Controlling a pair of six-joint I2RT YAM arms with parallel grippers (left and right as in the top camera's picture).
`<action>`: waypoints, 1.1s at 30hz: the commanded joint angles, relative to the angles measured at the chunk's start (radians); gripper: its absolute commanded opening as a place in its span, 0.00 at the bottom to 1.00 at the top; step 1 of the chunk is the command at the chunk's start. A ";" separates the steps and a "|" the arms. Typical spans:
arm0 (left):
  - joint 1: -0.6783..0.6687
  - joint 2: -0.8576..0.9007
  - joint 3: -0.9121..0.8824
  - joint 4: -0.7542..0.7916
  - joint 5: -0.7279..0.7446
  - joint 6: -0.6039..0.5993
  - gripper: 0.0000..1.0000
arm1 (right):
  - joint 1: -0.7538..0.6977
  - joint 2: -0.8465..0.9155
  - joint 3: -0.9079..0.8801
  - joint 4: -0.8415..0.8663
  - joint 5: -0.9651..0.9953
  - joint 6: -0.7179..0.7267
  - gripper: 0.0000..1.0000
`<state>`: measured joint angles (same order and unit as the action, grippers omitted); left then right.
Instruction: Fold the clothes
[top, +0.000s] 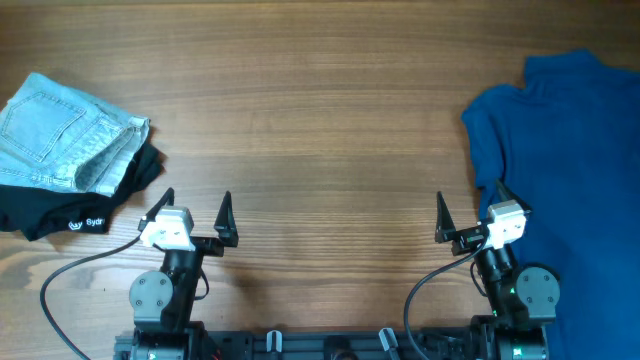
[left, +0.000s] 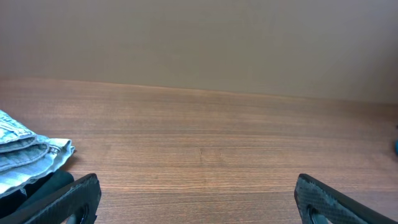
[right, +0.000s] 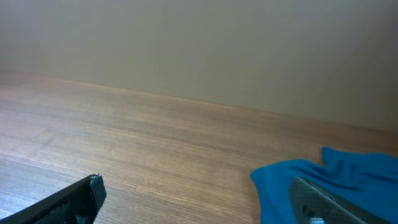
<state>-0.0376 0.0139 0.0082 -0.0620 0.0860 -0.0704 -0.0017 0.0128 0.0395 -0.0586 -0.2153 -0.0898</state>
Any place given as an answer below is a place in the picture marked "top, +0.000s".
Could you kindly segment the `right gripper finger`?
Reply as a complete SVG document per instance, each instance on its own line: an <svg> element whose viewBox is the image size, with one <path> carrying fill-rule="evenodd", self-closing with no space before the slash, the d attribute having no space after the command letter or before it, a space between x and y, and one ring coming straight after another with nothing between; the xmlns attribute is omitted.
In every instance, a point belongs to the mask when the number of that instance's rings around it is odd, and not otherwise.
<svg viewBox="0 0 640 360"><path fill-rule="evenodd" d="M437 220L435 229L435 242L449 242L452 240L452 236L456 232L456 227L441 191L437 192L436 203Z"/></svg>
<svg viewBox="0 0 640 360"><path fill-rule="evenodd" d="M527 204L523 199L521 199L517 194L511 191L501 180L495 181L497 193L502 202L514 200L524 211L525 215L530 215L532 213L532 208L529 204Z"/></svg>

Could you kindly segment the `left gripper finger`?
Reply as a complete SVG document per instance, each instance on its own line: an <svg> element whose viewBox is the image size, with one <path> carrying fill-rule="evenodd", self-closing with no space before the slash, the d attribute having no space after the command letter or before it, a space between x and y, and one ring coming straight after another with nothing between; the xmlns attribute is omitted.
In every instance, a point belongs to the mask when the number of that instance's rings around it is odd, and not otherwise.
<svg viewBox="0 0 640 360"><path fill-rule="evenodd" d="M140 219L138 230L143 231L149 223L154 222L161 208L164 206L173 206L174 200L175 191L172 187L169 187L160 200Z"/></svg>
<svg viewBox="0 0 640 360"><path fill-rule="evenodd" d="M233 215L232 194L227 191L223 197L220 209L214 222L214 230L219 240L226 247L237 247L239 234Z"/></svg>

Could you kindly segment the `blue polo shirt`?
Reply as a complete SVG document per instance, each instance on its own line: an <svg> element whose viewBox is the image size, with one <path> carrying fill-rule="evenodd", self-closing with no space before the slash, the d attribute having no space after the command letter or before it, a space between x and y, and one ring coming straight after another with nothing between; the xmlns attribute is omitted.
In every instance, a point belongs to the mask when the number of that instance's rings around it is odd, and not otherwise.
<svg viewBox="0 0 640 360"><path fill-rule="evenodd" d="M639 75L587 50L531 56L523 87L499 85L462 113L481 192L530 205L518 259L559 275L555 359L639 355Z"/></svg>

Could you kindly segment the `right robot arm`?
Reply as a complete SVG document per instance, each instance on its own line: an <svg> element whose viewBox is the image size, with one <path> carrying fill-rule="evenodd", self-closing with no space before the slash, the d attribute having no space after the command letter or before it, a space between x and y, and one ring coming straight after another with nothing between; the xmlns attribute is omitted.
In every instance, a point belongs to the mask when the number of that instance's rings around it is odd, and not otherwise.
<svg viewBox="0 0 640 360"><path fill-rule="evenodd" d="M532 208L501 181L499 202L473 227L458 229L441 193L437 199L435 241L452 245L478 270L492 310L476 315L464 338L466 359L532 359L550 357L545 326L556 319L560 281L544 264L520 264L512 244L523 238Z"/></svg>

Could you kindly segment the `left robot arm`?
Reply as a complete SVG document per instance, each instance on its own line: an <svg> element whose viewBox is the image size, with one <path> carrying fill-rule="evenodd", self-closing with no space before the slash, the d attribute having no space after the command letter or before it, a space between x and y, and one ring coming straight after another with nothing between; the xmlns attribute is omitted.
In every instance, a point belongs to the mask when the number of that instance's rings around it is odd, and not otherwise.
<svg viewBox="0 0 640 360"><path fill-rule="evenodd" d="M129 359L220 359L219 346L204 324L191 319L206 257L222 257L227 247L238 246L232 195L227 192L214 221L215 236L194 236L190 210L174 204L166 190L140 220L140 241L164 254L156 271L140 275L129 290L134 311L134 335Z"/></svg>

